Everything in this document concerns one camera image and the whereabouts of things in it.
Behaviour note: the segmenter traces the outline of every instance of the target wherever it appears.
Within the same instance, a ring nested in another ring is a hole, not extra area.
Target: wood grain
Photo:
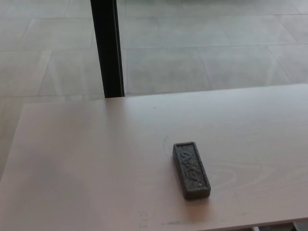
[[[174,143],[212,186],[183,199]],[[1,231],[209,231],[308,218],[308,85],[24,108],[0,184]]]

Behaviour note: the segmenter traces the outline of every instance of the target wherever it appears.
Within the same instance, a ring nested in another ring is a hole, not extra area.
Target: stain
[[[148,214],[144,211],[139,212],[140,215],[140,223],[139,228],[147,228],[148,227]]]
[[[168,225],[181,225],[182,222],[180,221],[171,221],[171,222],[168,222]]]

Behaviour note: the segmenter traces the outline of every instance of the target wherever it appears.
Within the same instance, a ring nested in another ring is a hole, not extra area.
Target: gray floor
[[[306,13],[308,0],[118,0],[125,91],[306,83]],[[0,175],[24,103],[102,97],[90,0],[0,0]]]

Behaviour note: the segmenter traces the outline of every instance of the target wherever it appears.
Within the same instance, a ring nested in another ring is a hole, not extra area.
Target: wooden tabletop
[[[183,199],[174,143],[212,186]],[[208,231],[308,218],[308,85],[27,105],[1,231]]]

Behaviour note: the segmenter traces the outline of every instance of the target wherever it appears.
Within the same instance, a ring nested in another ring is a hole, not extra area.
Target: black pole
[[[123,97],[123,72],[116,0],[91,0],[105,98]]]

